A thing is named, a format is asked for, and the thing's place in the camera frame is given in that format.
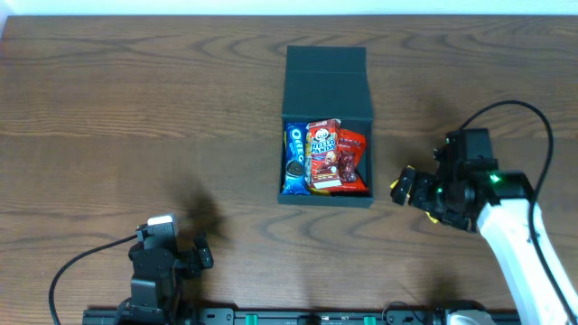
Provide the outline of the blue Oreo cookie pack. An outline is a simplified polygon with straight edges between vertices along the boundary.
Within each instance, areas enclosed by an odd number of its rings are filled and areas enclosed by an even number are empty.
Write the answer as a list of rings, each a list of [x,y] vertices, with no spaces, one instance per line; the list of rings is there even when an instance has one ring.
[[[305,180],[306,123],[286,123],[284,127],[283,195],[309,195]]]

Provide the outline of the red Hacks candy bag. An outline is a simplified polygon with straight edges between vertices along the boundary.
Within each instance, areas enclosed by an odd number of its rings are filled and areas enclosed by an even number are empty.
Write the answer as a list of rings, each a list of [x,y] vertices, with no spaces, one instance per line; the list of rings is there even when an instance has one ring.
[[[357,168],[367,147],[365,135],[341,129],[338,141],[338,172],[341,185],[329,187],[329,193],[368,191],[364,181],[357,173]]]

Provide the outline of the dark green box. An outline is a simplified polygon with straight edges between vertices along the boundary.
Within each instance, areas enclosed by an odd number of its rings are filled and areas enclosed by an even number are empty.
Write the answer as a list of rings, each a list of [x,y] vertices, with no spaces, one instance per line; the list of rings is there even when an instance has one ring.
[[[341,125],[366,137],[367,147],[357,172],[366,194],[284,195],[285,205],[369,208],[374,202],[374,110],[371,101],[367,52],[364,47],[289,45],[286,53],[281,121],[316,122],[338,118]]]

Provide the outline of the yellow snack packet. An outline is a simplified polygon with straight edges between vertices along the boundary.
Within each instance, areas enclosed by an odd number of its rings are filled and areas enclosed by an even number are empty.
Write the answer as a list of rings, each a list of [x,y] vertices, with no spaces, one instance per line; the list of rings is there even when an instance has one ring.
[[[437,178],[419,172],[412,166],[405,167],[397,180],[390,185],[390,196],[395,204],[420,209],[434,223],[440,223],[443,187]]]

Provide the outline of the red Hello Panda packet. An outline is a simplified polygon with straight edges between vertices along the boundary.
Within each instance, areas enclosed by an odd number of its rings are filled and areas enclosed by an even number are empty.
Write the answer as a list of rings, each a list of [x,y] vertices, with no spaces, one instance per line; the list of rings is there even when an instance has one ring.
[[[307,126],[309,145],[310,184],[316,190],[340,186],[339,131],[336,118],[311,122]]]

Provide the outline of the yellow Hacks candy bag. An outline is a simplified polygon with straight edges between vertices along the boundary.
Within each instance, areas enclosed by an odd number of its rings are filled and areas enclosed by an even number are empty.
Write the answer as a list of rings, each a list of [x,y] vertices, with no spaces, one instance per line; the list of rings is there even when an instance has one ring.
[[[308,188],[309,192],[312,195],[320,195],[320,196],[330,196],[331,192],[328,189],[317,189],[314,186],[310,186]]]

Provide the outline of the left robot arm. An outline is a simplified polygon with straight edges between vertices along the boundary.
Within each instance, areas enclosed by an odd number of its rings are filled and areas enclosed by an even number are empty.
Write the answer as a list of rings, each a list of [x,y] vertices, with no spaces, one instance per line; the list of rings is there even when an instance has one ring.
[[[113,322],[177,324],[186,318],[181,307],[183,282],[214,265],[207,237],[195,237],[193,247],[181,250],[172,222],[141,225],[136,236],[128,253],[134,268],[131,296],[118,305]]]

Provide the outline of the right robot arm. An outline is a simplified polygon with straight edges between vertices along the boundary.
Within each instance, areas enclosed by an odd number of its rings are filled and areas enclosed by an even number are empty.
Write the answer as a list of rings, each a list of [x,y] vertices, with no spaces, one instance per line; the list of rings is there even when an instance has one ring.
[[[447,134],[435,150],[435,173],[408,166],[391,186],[392,200],[445,226],[480,233],[506,279],[524,324],[569,324],[577,293],[545,232],[534,189],[523,172],[503,172],[486,129]]]

